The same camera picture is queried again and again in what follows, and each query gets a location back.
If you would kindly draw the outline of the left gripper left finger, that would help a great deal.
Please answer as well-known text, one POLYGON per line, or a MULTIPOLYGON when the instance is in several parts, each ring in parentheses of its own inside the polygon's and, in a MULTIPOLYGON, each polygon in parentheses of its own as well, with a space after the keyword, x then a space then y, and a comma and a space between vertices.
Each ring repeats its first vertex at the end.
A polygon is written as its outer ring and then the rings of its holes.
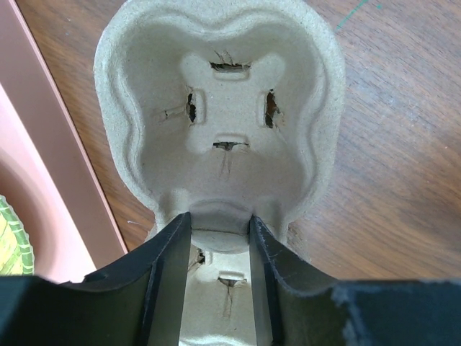
POLYGON ((54 345, 178 345, 191 215, 82 283, 62 284, 54 345))

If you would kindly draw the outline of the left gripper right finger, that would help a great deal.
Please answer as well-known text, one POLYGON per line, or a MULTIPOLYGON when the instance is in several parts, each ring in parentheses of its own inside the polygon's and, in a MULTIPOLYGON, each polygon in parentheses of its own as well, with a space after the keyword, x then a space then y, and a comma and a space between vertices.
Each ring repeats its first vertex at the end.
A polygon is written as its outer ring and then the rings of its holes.
POLYGON ((249 221, 251 291, 258 345, 345 345, 346 314, 332 299, 336 278, 249 221))

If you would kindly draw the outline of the cardboard cup carrier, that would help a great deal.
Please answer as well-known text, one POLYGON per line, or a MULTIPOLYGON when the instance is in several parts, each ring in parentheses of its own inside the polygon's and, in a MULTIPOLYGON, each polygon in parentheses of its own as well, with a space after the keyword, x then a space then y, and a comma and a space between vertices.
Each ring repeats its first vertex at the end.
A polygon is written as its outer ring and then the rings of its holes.
POLYGON ((126 1, 94 81, 118 173, 158 233, 190 213, 180 345, 255 345, 248 225, 279 241, 322 196, 345 62, 304 1, 126 1))

